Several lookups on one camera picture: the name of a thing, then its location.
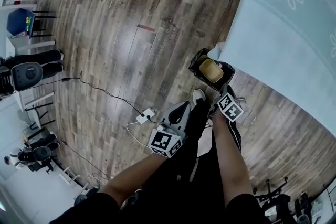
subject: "table leg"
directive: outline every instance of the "table leg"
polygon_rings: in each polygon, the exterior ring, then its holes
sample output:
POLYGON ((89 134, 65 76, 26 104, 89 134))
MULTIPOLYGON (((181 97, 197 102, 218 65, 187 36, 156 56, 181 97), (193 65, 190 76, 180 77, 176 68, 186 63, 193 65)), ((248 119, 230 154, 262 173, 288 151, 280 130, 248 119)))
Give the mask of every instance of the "table leg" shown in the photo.
POLYGON ((45 107, 47 105, 51 105, 51 104, 53 104, 53 103, 47 103, 47 104, 43 104, 43 105, 38 105, 38 106, 35 106, 35 107, 31 108, 31 109, 25 109, 25 110, 29 111, 29 110, 39 109, 39 108, 43 108, 43 107, 45 107))
POLYGON ((36 133, 33 133, 30 137, 28 137, 27 139, 33 139, 36 135, 40 134, 41 132, 43 132, 45 129, 41 128, 40 130, 38 130, 36 133))
POLYGON ((53 123, 53 122, 55 122, 55 120, 53 120, 53 121, 49 121, 49 122, 47 122, 47 123, 45 123, 45 124, 41 124, 41 126, 46 126, 46 125, 48 125, 48 124, 50 124, 50 123, 53 123))
POLYGON ((45 96, 42 96, 42 97, 40 97, 40 98, 34 99, 34 100, 32 100, 32 101, 26 103, 26 104, 25 104, 25 107, 28 107, 28 106, 37 104, 38 102, 41 102, 41 101, 47 99, 48 97, 53 96, 54 94, 55 94, 55 92, 52 92, 52 93, 47 94, 47 95, 45 95, 45 96))
POLYGON ((40 119, 42 119, 45 115, 47 115, 48 114, 48 111, 46 111, 46 112, 44 112, 43 114, 42 114, 42 116, 40 117, 40 119))
POLYGON ((35 16, 35 18, 57 18, 56 16, 35 16))
POLYGON ((31 35, 30 37, 51 37, 52 34, 48 34, 48 35, 31 35))

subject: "wooden floor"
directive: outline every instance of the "wooden floor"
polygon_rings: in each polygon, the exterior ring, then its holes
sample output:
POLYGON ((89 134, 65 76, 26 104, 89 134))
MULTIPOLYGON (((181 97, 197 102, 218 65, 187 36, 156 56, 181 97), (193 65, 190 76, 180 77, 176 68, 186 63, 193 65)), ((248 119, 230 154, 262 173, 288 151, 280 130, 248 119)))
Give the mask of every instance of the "wooden floor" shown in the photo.
MULTIPOLYGON (((85 81, 126 98, 139 110, 151 106, 158 114, 190 100, 196 88, 214 96, 188 66, 198 50, 226 39, 238 3, 38 0, 39 9, 54 10, 58 16, 48 27, 65 54, 66 72, 54 80, 78 77, 83 71, 85 81)), ((265 190, 266 179, 277 186, 288 176, 283 192, 292 200, 303 190, 310 196, 322 191, 336 175, 334 137, 304 110, 256 79, 237 70, 232 85, 247 100, 246 113, 238 123, 253 186, 265 190)), ((55 110, 50 115, 56 117, 57 125, 51 129, 105 174, 115 176, 150 153, 126 131, 137 113, 123 101, 73 80, 43 86, 36 93, 52 89, 55 110)), ((146 123, 130 129, 146 143, 154 126, 146 123)), ((65 146, 58 156, 64 167, 71 165, 82 175, 82 182, 86 170, 101 175, 65 146)))

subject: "gray chair back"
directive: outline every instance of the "gray chair back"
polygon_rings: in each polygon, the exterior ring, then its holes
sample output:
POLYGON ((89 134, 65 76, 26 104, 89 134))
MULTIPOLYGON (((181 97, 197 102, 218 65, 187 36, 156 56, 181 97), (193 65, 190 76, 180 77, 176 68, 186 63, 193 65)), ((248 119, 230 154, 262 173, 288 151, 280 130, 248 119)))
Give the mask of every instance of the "gray chair back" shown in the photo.
POLYGON ((43 77, 42 66, 36 62, 20 63, 12 68, 13 87, 16 91, 27 90, 43 77))

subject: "electrical outlet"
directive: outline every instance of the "electrical outlet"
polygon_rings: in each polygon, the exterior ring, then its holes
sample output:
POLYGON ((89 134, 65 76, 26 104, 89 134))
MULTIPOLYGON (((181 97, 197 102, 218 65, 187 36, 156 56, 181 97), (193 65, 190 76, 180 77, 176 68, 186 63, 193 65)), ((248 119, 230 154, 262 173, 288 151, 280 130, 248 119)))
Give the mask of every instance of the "electrical outlet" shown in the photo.
POLYGON ((146 109, 144 112, 142 112, 142 114, 144 116, 139 115, 139 116, 136 117, 136 119, 138 120, 138 122, 140 124, 146 122, 148 120, 148 118, 147 118, 148 116, 149 116, 149 118, 151 118, 152 116, 154 116, 155 112, 154 112, 154 110, 152 110, 151 108, 149 108, 149 109, 146 109))

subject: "bed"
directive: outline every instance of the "bed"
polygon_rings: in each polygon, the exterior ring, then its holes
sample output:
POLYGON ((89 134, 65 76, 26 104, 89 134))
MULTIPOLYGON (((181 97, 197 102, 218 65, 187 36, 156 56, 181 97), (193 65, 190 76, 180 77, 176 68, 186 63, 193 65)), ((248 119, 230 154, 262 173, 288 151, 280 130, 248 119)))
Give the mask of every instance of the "bed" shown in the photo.
POLYGON ((241 0, 209 53, 277 90, 336 135, 336 0, 241 0))

